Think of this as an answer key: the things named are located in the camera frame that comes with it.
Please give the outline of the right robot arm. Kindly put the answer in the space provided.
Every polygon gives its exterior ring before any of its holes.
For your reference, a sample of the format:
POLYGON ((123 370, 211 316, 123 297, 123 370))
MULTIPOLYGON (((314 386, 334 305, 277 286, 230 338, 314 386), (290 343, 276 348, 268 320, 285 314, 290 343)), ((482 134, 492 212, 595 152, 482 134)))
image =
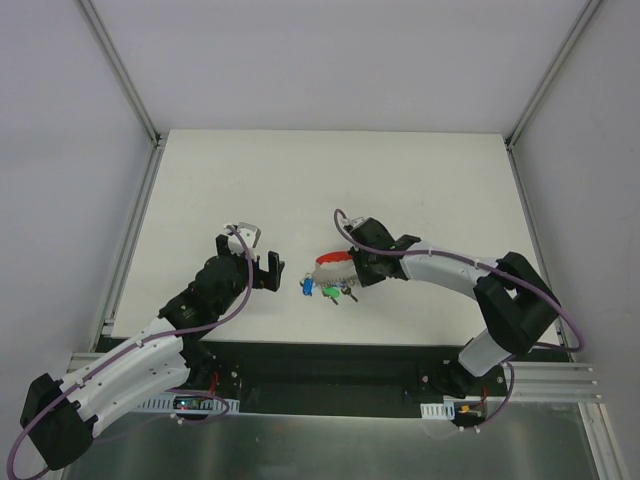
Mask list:
POLYGON ((519 253, 473 260, 416 236, 395 239, 373 218, 350 221, 344 231, 352 241, 361 286, 386 279, 425 282, 477 302, 485 329, 427 374, 431 387, 443 395, 462 399, 476 392, 492 368, 529 353, 559 316, 557 299, 519 253))

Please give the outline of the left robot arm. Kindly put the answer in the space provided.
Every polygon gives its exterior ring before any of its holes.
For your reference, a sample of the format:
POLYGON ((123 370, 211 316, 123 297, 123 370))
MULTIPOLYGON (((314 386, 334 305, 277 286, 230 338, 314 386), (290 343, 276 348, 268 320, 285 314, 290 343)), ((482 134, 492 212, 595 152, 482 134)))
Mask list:
POLYGON ((183 384, 204 387, 212 367, 200 340, 236 317, 253 290, 280 287, 284 263, 269 252, 267 270, 260 269, 260 236, 251 224, 226 226, 215 240, 215 256, 137 335, 62 378, 44 373, 34 379, 20 416, 22 432, 7 461, 8 477, 17 476, 14 462, 24 440, 35 447, 46 472, 58 471, 144 401, 183 384))

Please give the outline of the key holder with red handle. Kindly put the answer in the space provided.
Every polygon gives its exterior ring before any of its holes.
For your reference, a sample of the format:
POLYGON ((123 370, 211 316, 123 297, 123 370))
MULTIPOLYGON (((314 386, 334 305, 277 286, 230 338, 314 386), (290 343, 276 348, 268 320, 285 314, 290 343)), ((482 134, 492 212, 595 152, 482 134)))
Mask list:
POLYGON ((315 260, 312 279, 316 284, 348 283, 356 278, 353 258, 348 251, 325 253, 315 260))

